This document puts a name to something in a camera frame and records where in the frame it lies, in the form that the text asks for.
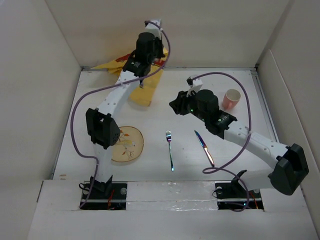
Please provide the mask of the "yellow vehicle print cloth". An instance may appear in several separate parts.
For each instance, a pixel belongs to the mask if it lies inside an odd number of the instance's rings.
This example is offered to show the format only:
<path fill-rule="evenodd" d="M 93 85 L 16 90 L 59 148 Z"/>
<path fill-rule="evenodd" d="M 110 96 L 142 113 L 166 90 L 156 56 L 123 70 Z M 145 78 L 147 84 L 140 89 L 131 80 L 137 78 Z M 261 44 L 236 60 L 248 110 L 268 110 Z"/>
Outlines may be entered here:
<path fill-rule="evenodd" d="M 156 70 L 158 70 L 160 67 L 162 67 L 167 60 L 169 51 L 164 47 L 163 53 L 165 57 L 162 57 L 161 59 L 157 59 L 154 62 L 154 65 L 151 66 L 150 74 L 154 73 Z M 129 58 L 130 54 L 124 55 L 122 57 L 119 57 L 115 60 L 112 60 L 108 63 L 104 63 L 101 65 L 97 65 L 95 67 L 92 67 L 94 70 L 100 70 L 100 69 L 106 69 L 109 73 L 116 75 L 117 77 L 120 76 L 122 67 L 125 65 Z M 146 78 L 143 81 L 143 87 L 137 87 L 129 96 L 129 99 L 143 107 L 149 107 L 151 105 L 153 95 L 156 91 L 156 88 L 160 82 L 160 79 L 162 77 L 164 70 L 161 69 L 159 72 L 154 74 L 153 76 L 150 76 Z"/>

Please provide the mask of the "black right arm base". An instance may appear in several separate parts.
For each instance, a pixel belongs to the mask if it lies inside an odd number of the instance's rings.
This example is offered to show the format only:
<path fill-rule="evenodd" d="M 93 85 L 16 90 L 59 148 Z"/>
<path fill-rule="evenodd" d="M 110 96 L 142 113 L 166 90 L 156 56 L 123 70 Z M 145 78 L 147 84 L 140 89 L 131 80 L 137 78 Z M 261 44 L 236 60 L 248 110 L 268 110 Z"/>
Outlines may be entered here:
<path fill-rule="evenodd" d="M 212 196 L 217 199 L 218 210 L 238 212 L 245 210 L 264 210 L 261 193 L 250 190 L 246 192 L 239 178 L 246 172 L 240 171 L 232 180 L 215 181 Z"/>

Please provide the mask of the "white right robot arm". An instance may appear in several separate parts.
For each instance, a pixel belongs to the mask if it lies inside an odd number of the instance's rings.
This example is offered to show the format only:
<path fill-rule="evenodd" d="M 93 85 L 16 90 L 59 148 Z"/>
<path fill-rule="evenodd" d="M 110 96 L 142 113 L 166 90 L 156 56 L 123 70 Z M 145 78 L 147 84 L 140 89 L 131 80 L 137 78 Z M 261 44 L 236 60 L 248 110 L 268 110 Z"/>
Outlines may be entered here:
<path fill-rule="evenodd" d="M 263 188 L 274 188 L 291 196 L 309 173 L 300 145 L 287 146 L 251 132 L 236 117 L 220 109 L 218 98 L 211 90 L 203 89 L 191 95 L 180 91 L 169 106 L 177 115 L 194 115 L 204 122 L 210 133 L 244 147 L 272 169 L 272 172 L 258 176 L 258 180 L 254 180 L 256 173 L 247 173 L 243 179 L 233 182 L 231 191 L 237 197 L 243 197 L 249 190 Z"/>

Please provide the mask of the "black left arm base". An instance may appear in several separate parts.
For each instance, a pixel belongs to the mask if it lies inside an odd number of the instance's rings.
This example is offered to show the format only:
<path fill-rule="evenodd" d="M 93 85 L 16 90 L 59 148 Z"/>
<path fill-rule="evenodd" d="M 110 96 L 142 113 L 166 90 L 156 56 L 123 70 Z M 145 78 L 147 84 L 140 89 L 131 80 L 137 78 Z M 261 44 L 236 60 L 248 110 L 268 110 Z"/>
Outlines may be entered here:
<path fill-rule="evenodd" d="M 128 183 L 125 181 L 112 181 L 112 177 L 107 182 L 94 181 L 91 192 L 90 181 L 80 183 L 81 200 L 79 208 L 81 210 L 109 210 L 118 211 L 127 208 Z"/>

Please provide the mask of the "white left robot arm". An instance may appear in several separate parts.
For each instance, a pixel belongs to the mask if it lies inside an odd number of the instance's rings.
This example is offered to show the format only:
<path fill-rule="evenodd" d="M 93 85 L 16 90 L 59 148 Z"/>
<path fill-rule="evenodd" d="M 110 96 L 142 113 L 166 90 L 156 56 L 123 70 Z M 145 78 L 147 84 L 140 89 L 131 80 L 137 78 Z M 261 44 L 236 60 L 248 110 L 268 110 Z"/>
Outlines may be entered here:
<path fill-rule="evenodd" d="M 117 114 L 130 94 L 147 76 L 155 59 L 163 58 L 163 42 L 160 33 L 143 32 L 138 35 L 135 50 L 129 55 L 116 82 L 116 87 L 95 109 L 86 111 L 87 132 L 93 143 L 95 156 L 99 160 L 94 192 L 100 198 L 111 194 L 107 181 L 112 176 L 112 146 L 121 135 L 116 123 Z"/>

